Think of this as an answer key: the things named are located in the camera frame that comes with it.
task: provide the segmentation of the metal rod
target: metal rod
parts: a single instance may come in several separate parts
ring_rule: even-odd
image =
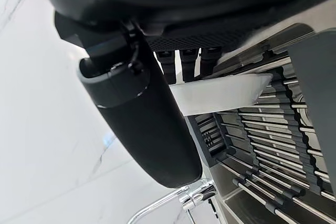
[[[307,109],[307,105],[305,103],[294,103],[291,105],[293,109]]]
[[[267,131],[267,130],[249,128],[249,127],[245,127],[245,130],[250,131],[250,132],[257,132],[257,133],[262,133],[262,134],[266,134],[266,135],[271,135],[271,136],[283,137],[283,138],[286,138],[286,139],[292,139],[292,135],[286,134],[286,133],[279,133],[279,132],[276,132],[276,131]]]
[[[225,168],[230,168],[229,166],[225,165],[224,163],[222,164]],[[258,186],[257,184],[255,184],[254,182],[250,181],[249,179],[246,179],[248,181],[246,181],[248,184],[252,185],[253,187],[257,188],[258,190],[261,189],[261,192],[266,194],[268,197],[274,197],[273,194],[271,194],[270,192],[268,192],[267,190],[261,188],[260,186]],[[253,198],[255,198],[257,201],[259,201],[261,204],[266,205],[266,201],[261,198],[259,195],[257,195],[256,193],[254,193],[253,191],[251,191],[249,188],[247,188],[245,185],[238,183],[238,186],[243,189],[245,192],[247,192],[248,194],[250,194]],[[290,216],[286,215],[285,213],[283,213],[280,209],[276,209],[275,210],[275,214],[277,216],[279,216],[281,219],[283,219],[284,221],[286,221],[289,224],[299,224],[299,222],[295,221],[294,219],[292,219]]]
[[[233,173],[235,176],[239,177],[240,173],[236,170],[232,169],[228,165],[226,165],[223,161],[220,161],[219,159],[216,159],[217,163],[219,163],[222,167],[226,168],[229,172]]]
[[[242,164],[242,165],[245,165],[246,167],[250,168],[250,169],[253,169],[253,166],[252,165],[249,165],[247,164],[246,162],[242,161],[241,159],[238,159],[236,158],[235,156],[232,156],[231,154],[226,154],[228,157],[230,157],[231,159],[233,159],[234,161]]]
[[[189,209],[187,210],[187,215],[188,215],[188,218],[189,218],[189,220],[190,220],[190,223],[191,223],[191,224],[196,224],[196,222],[195,222],[193,216],[191,215],[191,212],[190,212]]]
[[[255,178],[256,180],[260,181],[261,183],[263,183],[264,185],[268,186],[269,188],[273,189],[274,191],[283,194],[284,190],[280,189],[279,187],[273,185],[272,183],[258,177],[255,174],[252,174],[252,177]],[[302,200],[300,200],[297,197],[293,197],[292,198],[293,202],[296,203],[297,205],[299,205],[300,207],[308,210],[309,212],[311,212],[312,214],[320,217],[321,219],[325,220],[326,222],[330,223],[330,224],[336,224],[336,220],[334,220],[333,218],[329,217],[328,215],[326,215],[323,212],[320,212],[319,210],[313,208],[312,206],[310,206],[309,204],[303,202]]]
[[[303,187],[309,189],[309,184],[307,184],[307,183],[305,183],[303,181],[300,181],[300,180],[298,180],[298,179],[296,179],[296,178],[294,178],[292,176],[289,176],[289,175],[287,175],[285,173],[282,173],[282,172],[280,172],[280,171],[278,171],[276,169],[273,169],[272,167],[269,167],[269,166],[264,165],[264,164],[260,164],[260,167],[268,169],[269,171],[271,171],[271,172],[273,172],[275,174],[278,174],[278,175],[280,175],[280,176],[282,176],[282,177],[284,177],[284,178],[286,178],[286,179],[288,179],[288,180],[290,180],[290,181],[292,181],[292,182],[294,182],[294,183],[296,183],[296,184],[298,184],[300,186],[303,186]]]
[[[287,79],[285,81],[282,82],[284,85],[290,85],[290,84],[296,84],[299,83],[299,81],[296,79],[296,77],[291,78],[291,79]]]
[[[288,129],[288,124],[284,123],[265,123],[265,122],[259,122],[259,121],[252,121],[252,120],[242,120],[242,123],[248,123],[248,124],[255,124],[260,126],[266,126],[266,127],[274,127],[279,129]]]
[[[241,138],[241,137],[238,137],[238,136],[233,136],[233,135],[230,135],[230,134],[225,134],[225,136],[227,136],[229,138],[232,138],[232,139],[235,139],[235,140],[238,140],[238,141],[241,141],[241,142],[246,141],[244,138]]]
[[[300,127],[300,131],[309,132],[309,133],[315,133],[314,128],[308,128],[308,127]]]
[[[298,176],[298,177],[306,178],[306,176],[305,176],[305,174],[304,174],[304,171],[299,172],[299,171],[294,170],[294,169],[292,169],[292,168],[290,168],[290,167],[287,167],[287,166],[282,165],[282,164],[275,163],[275,162],[273,162],[273,161],[271,161],[271,160],[268,160],[268,159],[266,159],[266,158],[263,158],[263,157],[257,157],[257,159],[258,159],[259,161],[263,161],[263,162],[265,162],[265,163],[267,163],[267,164],[270,164],[270,165],[272,165],[272,166],[275,166],[275,167],[277,167],[277,168],[280,168],[280,169],[282,169],[282,170],[285,170],[285,171],[287,171],[287,172],[289,172],[289,173],[292,173],[292,174],[294,174],[294,175],[296,175],[296,176]]]
[[[277,95],[276,94],[262,94],[261,96],[259,96],[259,99],[269,99],[269,98],[276,98]]]
[[[241,125],[238,125],[238,124],[232,124],[232,123],[221,123],[221,125],[223,125],[223,126],[228,126],[228,127],[232,127],[232,128],[243,128]]]
[[[236,162],[238,162],[238,163],[240,163],[240,164],[242,164],[242,165],[245,165],[246,167],[248,167],[248,168],[250,168],[250,169],[253,168],[252,165],[249,165],[248,163],[242,161],[241,159],[239,159],[239,158],[237,158],[237,157],[235,157],[235,156],[232,156],[232,155],[230,155],[230,154],[227,154],[227,156],[228,156],[229,158],[233,159],[234,161],[236,161]],[[291,176],[289,176],[289,175],[287,175],[287,174],[284,174],[284,173],[282,173],[282,172],[280,172],[280,171],[278,171],[278,170],[276,170],[276,169],[273,169],[273,168],[271,168],[271,167],[269,167],[269,166],[267,166],[267,165],[260,164],[260,167],[262,167],[262,168],[264,168],[264,169],[267,169],[267,170],[269,170],[269,171],[271,171],[271,172],[273,172],[273,173],[275,173],[275,174],[277,174],[277,175],[279,175],[279,176],[281,176],[281,177],[283,177],[283,178],[285,178],[285,179],[288,179],[289,181],[294,182],[294,183],[296,183],[296,184],[298,184],[298,185],[300,185],[300,186],[302,186],[302,187],[304,187],[304,188],[306,188],[306,189],[309,189],[309,187],[310,187],[309,184],[307,184],[307,183],[305,183],[305,182],[302,182],[302,181],[300,181],[300,180],[298,180],[298,179],[296,179],[296,178],[293,178],[293,177],[291,177]],[[262,170],[259,170],[258,172],[259,172],[260,174],[264,175],[265,177],[268,177],[268,178],[274,180],[275,182],[279,183],[280,185],[283,185],[283,186],[285,186],[285,187],[287,187],[287,188],[291,188],[291,185],[290,185],[289,183],[286,183],[286,182],[284,182],[284,181],[282,181],[282,180],[279,180],[278,178],[276,178],[276,177],[274,177],[274,176],[272,176],[272,175],[270,175],[270,174],[268,174],[268,173],[265,173],[265,172],[262,171]],[[329,199],[329,200],[336,201],[336,198],[335,198],[332,194],[330,194],[329,192],[327,192],[327,191],[322,191],[322,192],[321,192],[321,196],[323,196],[323,197],[325,197],[325,198],[327,198],[327,199]]]
[[[251,106],[246,106],[245,108],[260,108],[260,109],[281,109],[283,106],[291,107],[292,109],[307,109],[307,105],[304,102],[298,103],[257,103]]]
[[[320,170],[316,170],[315,174],[322,177],[322,178],[330,179],[329,175],[327,173],[321,172]]]
[[[133,217],[127,222],[127,224],[134,224],[142,217],[146,216],[147,214],[151,213],[152,211],[162,207],[166,203],[170,202],[171,200],[175,199],[179,194],[187,191],[189,189],[188,186],[181,187],[170,194],[162,197],[161,199],[151,203],[150,205],[146,206],[145,208],[138,211]]]
[[[336,220],[332,219],[331,217],[329,217],[328,215],[326,215],[323,212],[320,212],[319,210],[313,208],[312,206],[310,206],[309,204],[303,202],[302,200],[300,200],[297,197],[293,197],[293,201],[301,206],[302,208],[304,208],[305,210],[311,212],[312,214],[320,217],[321,219],[325,220],[326,222],[330,223],[330,224],[336,224]]]
[[[296,158],[296,159],[300,158],[300,156],[298,154],[295,154],[295,153],[292,153],[292,152],[287,152],[287,151],[281,150],[279,148],[270,147],[270,146],[267,146],[267,145],[264,145],[264,144],[258,144],[258,143],[255,143],[255,142],[251,142],[251,145],[259,147],[259,148],[263,148],[263,149],[266,149],[266,150],[269,150],[269,151],[281,153],[281,154],[284,154],[284,155],[287,155],[289,157],[293,157],[293,158]]]
[[[234,145],[231,145],[230,147],[233,148],[233,149],[235,149],[235,150],[241,151],[241,152],[245,153],[246,155],[250,155],[250,152],[248,152],[248,151],[246,151],[246,150],[244,150],[242,148],[239,148],[239,147],[234,146]]]
[[[322,191],[321,195],[327,199],[330,199],[332,201],[336,201],[335,196],[333,196],[332,194],[328,193],[327,191]]]
[[[260,151],[260,150],[254,150],[254,152],[258,153],[260,155],[266,156],[266,157],[273,158],[273,159],[275,159],[277,161],[289,164],[289,165],[294,166],[296,168],[303,169],[303,165],[301,165],[299,163],[296,163],[296,162],[293,162],[293,161],[291,161],[289,159],[286,159],[286,158],[283,158],[283,157],[279,157],[279,156],[276,156],[276,155],[273,155],[273,154],[270,154],[270,153],[267,153],[267,152],[263,152],[263,151]]]
[[[286,183],[286,182],[284,182],[284,181],[282,181],[282,180],[280,180],[280,179],[278,179],[278,178],[276,178],[276,177],[273,177],[272,175],[269,175],[268,173],[265,173],[265,172],[262,171],[262,170],[259,170],[259,173],[262,174],[262,175],[264,175],[264,176],[267,177],[267,178],[272,179],[273,181],[279,183],[280,185],[283,185],[283,186],[285,186],[285,187],[287,187],[287,188],[290,188],[290,187],[291,187],[291,185],[290,185],[289,183]]]
[[[319,150],[314,150],[314,149],[309,149],[307,150],[307,152],[311,155],[315,155],[315,156],[319,156],[319,157],[323,157],[323,154],[321,151]]]
[[[273,139],[265,138],[265,137],[261,137],[261,136],[254,136],[254,135],[250,135],[250,134],[248,134],[247,136],[252,138],[252,139],[257,139],[257,140],[264,141],[264,142],[267,142],[267,143],[270,143],[270,144],[276,144],[276,145],[280,145],[280,146],[295,150],[295,145],[294,144],[289,144],[289,143],[286,143],[286,142],[283,142],[283,141],[273,140]]]
[[[252,113],[252,112],[242,112],[238,113],[238,115],[242,116],[255,116],[260,118],[277,118],[277,119],[285,119],[284,114],[277,113]]]
[[[254,183],[253,181],[249,180],[248,178],[246,178],[245,181],[247,183],[249,183],[251,186],[253,186],[254,188],[256,188],[258,191],[260,191],[263,194],[265,194],[267,197],[269,197],[271,199],[275,199],[275,195],[272,194],[272,193],[270,193],[268,190],[263,189],[261,186],[258,186],[256,183]]]
[[[261,198],[259,195],[248,189],[245,185],[242,185],[241,183],[238,183],[238,186],[243,189],[245,192],[250,194],[253,198],[255,198],[257,201],[259,201],[261,204],[266,205],[266,201]]]

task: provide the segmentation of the marble wall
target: marble wall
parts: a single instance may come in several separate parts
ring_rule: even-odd
[[[111,132],[76,77],[48,0],[0,0],[0,223],[126,223],[167,194]],[[210,207],[197,223],[218,223]],[[140,223],[188,223],[172,202]]]

